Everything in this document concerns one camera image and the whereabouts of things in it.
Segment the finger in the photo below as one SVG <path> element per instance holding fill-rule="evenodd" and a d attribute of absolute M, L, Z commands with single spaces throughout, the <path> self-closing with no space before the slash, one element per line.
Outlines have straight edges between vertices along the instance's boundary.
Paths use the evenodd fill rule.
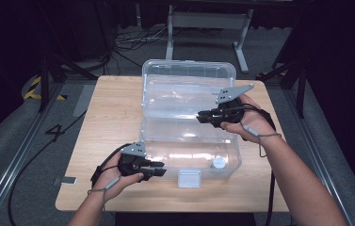
<path fill-rule="evenodd" d="M 119 164 L 119 160 L 121 159 L 121 152 L 115 153 L 111 159 L 109 159 L 109 163 L 111 166 L 116 166 Z"/>
<path fill-rule="evenodd" d="M 254 105 L 254 106 L 256 106 L 257 108 L 261 109 L 260 106 L 259 106 L 257 103 L 255 103 L 255 102 L 253 101 L 253 99 L 251 99 L 250 96 L 248 96 L 248 95 L 246 95 L 246 94 L 242 94 L 239 98 L 240 98 L 242 104 Z"/>
<path fill-rule="evenodd" d="M 121 177 L 120 183 L 122 187 L 127 187 L 134 183 L 139 182 L 143 177 L 144 177 L 143 173 L 136 173 L 130 176 Z"/>
<path fill-rule="evenodd" d="M 226 121 L 222 122 L 220 127 L 226 130 L 227 132 L 236 134 L 240 134 L 243 130 L 239 123 L 229 123 Z"/>

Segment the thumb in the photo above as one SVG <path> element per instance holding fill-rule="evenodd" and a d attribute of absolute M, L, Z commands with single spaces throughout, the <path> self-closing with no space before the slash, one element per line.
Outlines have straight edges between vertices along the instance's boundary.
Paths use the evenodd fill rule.
<path fill-rule="evenodd" d="M 133 174 L 133 175 L 130 175 L 130 176 L 126 176 L 126 177 L 123 177 L 123 186 L 126 187 L 126 186 L 130 186 L 134 183 L 137 183 L 139 182 L 142 178 L 144 178 L 144 174 L 142 172 L 139 172 L 139 173 L 136 173 L 136 174 Z"/>
<path fill-rule="evenodd" d="M 236 133 L 236 134 L 241 132 L 241 129 L 242 129 L 241 126 L 239 125 L 239 123 L 229 123 L 226 121 L 222 122 L 220 127 L 227 132 Z"/>

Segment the person's right hand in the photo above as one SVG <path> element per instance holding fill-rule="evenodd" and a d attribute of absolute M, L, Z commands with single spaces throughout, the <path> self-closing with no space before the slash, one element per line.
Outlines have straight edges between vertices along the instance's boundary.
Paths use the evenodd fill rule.
<path fill-rule="evenodd" d="M 259 109 L 260 106 L 256 104 L 251 97 L 243 94 L 239 97 L 242 104 L 249 104 L 253 105 Z M 246 131 L 242 125 L 247 125 L 248 127 L 252 128 L 253 130 L 257 131 L 259 135 L 269 135 L 275 134 L 275 130 L 268 124 L 266 119 L 260 115 L 258 112 L 253 110 L 246 110 L 245 115 L 241 120 L 241 123 L 229 123 L 229 122 L 222 122 L 220 127 L 225 129 L 227 132 L 235 133 L 240 135 L 244 140 L 248 140 L 254 143 L 259 142 L 259 138 L 255 137 L 253 134 Z"/>

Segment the dark background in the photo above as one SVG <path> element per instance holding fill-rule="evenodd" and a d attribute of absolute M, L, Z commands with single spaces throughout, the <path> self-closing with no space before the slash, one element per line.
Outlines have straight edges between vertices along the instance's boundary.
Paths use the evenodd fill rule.
<path fill-rule="evenodd" d="M 98 41 L 102 38 L 95 8 L 105 16 L 103 26 L 109 34 L 117 24 L 137 25 L 134 4 L 78 4 L 0 2 L 0 122 L 23 103 L 22 87 L 37 73 L 46 54 L 57 53 L 79 61 L 102 55 L 106 42 L 111 48 L 111 40 Z M 309 83 L 355 173 L 355 1 L 315 1 L 313 6 L 304 11 L 259 9 L 253 15 L 252 26 L 295 27 L 278 62 L 305 56 Z M 141 15 L 142 27 L 166 22 L 167 7 L 141 7 L 152 9 L 149 15 Z M 90 29 L 90 36 L 76 37 L 85 34 L 85 29 Z"/>

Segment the wooden table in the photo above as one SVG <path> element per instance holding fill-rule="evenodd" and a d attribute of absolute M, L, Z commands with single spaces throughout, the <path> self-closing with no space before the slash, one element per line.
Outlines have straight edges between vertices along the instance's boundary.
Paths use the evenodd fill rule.
<path fill-rule="evenodd" d="M 239 80 L 236 86 L 252 83 L 247 94 L 282 129 L 265 85 L 260 81 Z M 142 121 L 142 79 L 134 76 L 102 76 L 89 103 L 65 176 L 76 177 L 75 185 L 62 185 L 56 208 L 76 210 L 87 196 L 95 168 L 124 143 L 139 141 Z M 203 180 L 201 188 L 178 188 L 176 181 L 153 180 L 128 186 L 106 204 L 107 211 L 132 212 L 266 212 L 271 168 L 259 156 L 259 146 L 239 139 L 241 167 L 228 179 Z M 275 212 L 288 208 L 278 185 Z"/>

